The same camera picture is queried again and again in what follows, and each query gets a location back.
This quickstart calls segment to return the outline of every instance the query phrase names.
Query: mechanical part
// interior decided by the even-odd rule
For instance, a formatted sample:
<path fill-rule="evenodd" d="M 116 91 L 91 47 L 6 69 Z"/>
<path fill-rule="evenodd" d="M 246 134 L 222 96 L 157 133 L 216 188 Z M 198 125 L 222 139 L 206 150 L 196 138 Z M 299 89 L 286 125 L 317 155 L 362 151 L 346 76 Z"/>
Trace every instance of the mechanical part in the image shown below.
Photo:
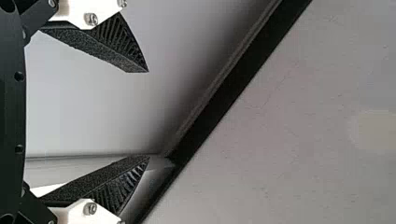
<path fill-rule="evenodd" d="M 119 0 L 119 7 L 128 7 L 127 0 Z"/>
<path fill-rule="evenodd" d="M 58 224 L 95 223 L 118 224 L 121 219 L 96 204 L 95 215 L 81 215 L 87 204 L 94 203 L 91 199 L 80 199 L 67 207 L 50 207 L 49 210 L 58 217 Z"/>
<path fill-rule="evenodd" d="M 98 17 L 94 13 L 87 13 L 85 14 L 85 21 L 90 26 L 97 26 L 99 24 Z"/>
<path fill-rule="evenodd" d="M 48 207 L 66 207 L 79 199 L 93 199 L 119 216 L 149 164 L 149 157 L 129 157 L 76 179 L 40 198 Z"/>
<path fill-rule="evenodd" d="M 42 28 L 57 10 L 57 0 L 0 0 L 0 175 L 5 179 L 0 190 L 1 224 L 58 223 L 58 218 L 51 213 L 42 201 L 37 199 L 30 191 L 29 186 L 23 182 L 26 146 L 24 47 L 29 43 L 32 35 Z M 131 37 L 131 33 L 124 33 L 126 29 L 124 23 L 118 24 L 118 28 L 120 27 L 122 28 L 120 37 Z M 127 42 L 115 43 L 135 44 L 134 39 L 123 41 Z M 59 200 L 63 203 L 60 205 L 62 207 L 60 209 L 64 211 L 64 205 L 71 205 L 66 209 L 75 211 L 74 209 L 78 206 L 78 209 L 80 209 L 78 215 L 81 217 L 84 204 L 91 203 L 88 206 L 88 214 L 95 214 L 95 216 L 84 217 L 98 217 L 96 213 L 101 210 L 105 214 L 102 219 L 93 219 L 94 222 L 91 223 L 104 221 L 103 223 L 116 224 L 120 222 L 118 217 L 111 215 L 106 209 L 95 203 L 95 205 L 92 205 L 92 201 L 83 201 L 84 204 L 66 204 L 67 200 L 72 197 L 75 202 L 81 199 L 79 196 L 88 195 L 98 201 L 101 200 L 101 203 L 106 202 L 106 206 L 111 206 L 108 209 L 118 213 L 134 193 L 148 162 L 149 157 L 144 156 L 127 158 L 69 183 L 66 185 L 66 190 L 75 194 L 69 195 L 69 197 L 64 196 Z M 59 213 L 62 221 L 69 220 L 73 216 L 73 213 L 62 213 L 62 211 Z"/>
<path fill-rule="evenodd" d="M 95 215 L 97 209 L 98 205 L 96 203 L 87 203 L 84 206 L 83 213 L 85 216 L 92 216 Z"/>
<path fill-rule="evenodd" d="M 92 30 L 79 30 L 68 23 L 51 22 L 41 31 L 128 73 L 149 69 L 128 23 L 120 13 Z"/>
<path fill-rule="evenodd" d="M 59 11 L 50 21 L 68 21 L 78 29 L 91 30 L 120 12 L 122 6 L 125 4 L 118 0 L 59 0 Z M 89 13 L 96 15 L 97 24 L 87 22 L 85 15 Z"/>

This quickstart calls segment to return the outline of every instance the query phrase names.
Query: metal bolt head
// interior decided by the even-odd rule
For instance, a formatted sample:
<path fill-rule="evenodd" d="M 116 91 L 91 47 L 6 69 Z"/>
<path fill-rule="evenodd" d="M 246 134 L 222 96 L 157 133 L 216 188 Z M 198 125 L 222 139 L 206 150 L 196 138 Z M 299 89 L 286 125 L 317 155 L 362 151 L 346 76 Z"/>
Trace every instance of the metal bolt head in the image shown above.
<path fill-rule="evenodd" d="M 55 2 L 55 0 L 49 0 L 49 6 L 50 6 L 50 7 L 56 7 L 56 2 Z"/>
<path fill-rule="evenodd" d="M 119 1 L 119 7 L 128 7 L 127 0 L 118 0 L 118 1 Z"/>
<path fill-rule="evenodd" d="M 91 216 L 91 215 L 95 215 L 97 209 L 98 209 L 98 205 L 96 203 L 87 203 L 84 206 L 83 212 L 85 216 Z"/>
<path fill-rule="evenodd" d="M 99 19 L 94 13 L 85 14 L 85 20 L 90 26 L 97 26 L 99 24 Z"/>

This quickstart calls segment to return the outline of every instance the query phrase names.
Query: gray surface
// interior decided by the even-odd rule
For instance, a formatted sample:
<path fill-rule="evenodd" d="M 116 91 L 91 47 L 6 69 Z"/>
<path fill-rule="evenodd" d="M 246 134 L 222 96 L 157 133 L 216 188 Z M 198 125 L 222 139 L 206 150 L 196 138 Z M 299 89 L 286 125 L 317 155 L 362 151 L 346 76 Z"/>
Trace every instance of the gray surface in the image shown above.
<path fill-rule="evenodd" d="M 395 8 L 314 0 L 146 223 L 395 223 Z"/>
<path fill-rule="evenodd" d="M 37 34 L 26 51 L 28 156 L 161 152 L 268 2 L 131 2 L 123 14 L 149 74 Z"/>

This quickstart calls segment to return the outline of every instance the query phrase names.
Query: hole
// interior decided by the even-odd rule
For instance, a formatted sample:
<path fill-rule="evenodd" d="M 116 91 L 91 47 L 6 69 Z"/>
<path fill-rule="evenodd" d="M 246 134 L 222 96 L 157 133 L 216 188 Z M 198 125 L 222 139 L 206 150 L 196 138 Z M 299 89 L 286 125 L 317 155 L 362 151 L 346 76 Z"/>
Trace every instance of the hole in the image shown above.
<path fill-rule="evenodd" d="M 15 5 L 12 0 L 1 0 L 0 8 L 2 8 L 5 12 L 13 12 L 15 10 Z"/>
<path fill-rule="evenodd" d="M 15 146 L 15 153 L 17 153 L 17 154 L 22 154 L 23 151 L 24 151 L 24 146 L 23 146 L 23 145 L 17 145 L 17 146 Z"/>
<path fill-rule="evenodd" d="M 24 74 L 22 72 L 16 72 L 15 75 L 14 75 L 14 78 L 15 78 L 15 80 L 17 80 L 19 82 L 23 82 L 24 81 Z"/>
<path fill-rule="evenodd" d="M 12 224 L 14 217 L 10 214 L 0 217 L 0 224 Z"/>

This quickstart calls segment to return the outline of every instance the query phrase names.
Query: black edge strip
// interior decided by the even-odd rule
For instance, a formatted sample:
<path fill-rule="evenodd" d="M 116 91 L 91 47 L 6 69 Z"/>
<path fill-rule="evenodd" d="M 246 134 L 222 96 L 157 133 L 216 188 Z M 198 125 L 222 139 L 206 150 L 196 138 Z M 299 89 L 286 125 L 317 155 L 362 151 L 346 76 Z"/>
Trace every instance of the black edge strip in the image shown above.
<path fill-rule="evenodd" d="M 139 214 L 136 223 L 142 223 L 149 215 L 311 1 L 283 0 L 280 3 L 235 68 L 226 77 L 205 109 L 170 154 L 169 159 L 177 168 L 154 193 L 146 209 L 142 214 Z"/>

